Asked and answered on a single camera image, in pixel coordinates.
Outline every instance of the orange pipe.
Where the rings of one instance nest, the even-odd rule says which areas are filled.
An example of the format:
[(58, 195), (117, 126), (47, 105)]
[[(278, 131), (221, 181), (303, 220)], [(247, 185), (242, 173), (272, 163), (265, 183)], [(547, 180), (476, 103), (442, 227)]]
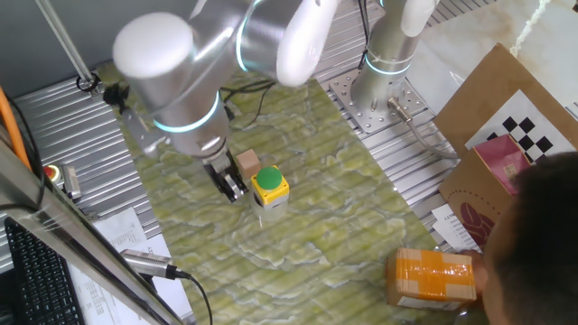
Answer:
[(20, 158), (23, 164), (28, 167), (29, 170), (33, 168), (30, 165), (30, 161), (28, 161), (28, 155), (26, 154), (26, 149), (24, 149), (24, 141), (22, 140), (22, 135), (20, 134), (20, 128), (16, 123), (16, 119), (14, 118), (14, 112), (8, 103), (8, 99), (2, 87), (0, 87), (0, 114), (2, 114), (2, 118), (4, 119), (4, 123), (6, 125), (6, 129), (8, 130), (8, 134), (12, 140), (12, 147), (14, 148), (14, 153)]

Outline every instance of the green button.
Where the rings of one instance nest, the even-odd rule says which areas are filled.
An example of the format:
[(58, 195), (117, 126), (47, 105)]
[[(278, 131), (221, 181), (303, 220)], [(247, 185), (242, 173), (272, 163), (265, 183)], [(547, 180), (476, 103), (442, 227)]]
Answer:
[(265, 167), (256, 174), (256, 183), (265, 190), (274, 190), (281, 185), (283, 176), (275, 167)]

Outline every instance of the green textured mat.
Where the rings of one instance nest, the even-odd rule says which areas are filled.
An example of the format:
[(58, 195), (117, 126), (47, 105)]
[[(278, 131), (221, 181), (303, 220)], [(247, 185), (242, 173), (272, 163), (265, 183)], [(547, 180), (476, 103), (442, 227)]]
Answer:
[[(120, 80), (112, 65), (99, 74), (107, 85)], [(253, 119), (260, 97), (234, 97), (234, 128)], [(317, 81), (273, 87), (257, 121), (228, 138), (233, 155), (254, 149), (291, 186), (287, 213), (262, 226), (248, 196), (228, 203), (200, 162), (171, 146), (147, 158), (119, 122), (172, 257), (207, 291), (215, 324), (452, 323), (447, 312), (386, 304), (386, 256), (435, 243)], [(199, 324), (209, 324), (199, 292), (184, 285)]]

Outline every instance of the robotic arm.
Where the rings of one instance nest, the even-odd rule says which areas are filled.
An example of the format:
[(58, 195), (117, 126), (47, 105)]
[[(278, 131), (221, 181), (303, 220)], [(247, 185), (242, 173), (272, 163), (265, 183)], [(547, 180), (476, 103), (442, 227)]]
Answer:
[(239, 67), (282, 85), (302, 85), (319, 61), (338, 3), (200, 0), (189, 22), (154, 13), (126, 25), (115, 40), (113, 60), (164, 133), (133, 131), (137, 116), (123, 113), (144, 152), (154, 153), (157, 138), (166, 139), (201, 159), (231, 202), (239, 199), (247, 186), (227, 148), (220, 87)]

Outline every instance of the small wooden block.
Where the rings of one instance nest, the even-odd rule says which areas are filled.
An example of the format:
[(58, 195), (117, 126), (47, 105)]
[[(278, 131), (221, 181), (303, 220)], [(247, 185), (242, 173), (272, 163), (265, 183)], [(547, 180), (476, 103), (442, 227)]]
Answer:
[(249, 179), (261, 170), (261, 162), (253, 149), (237, 155), (238, 168), (243, 179)]

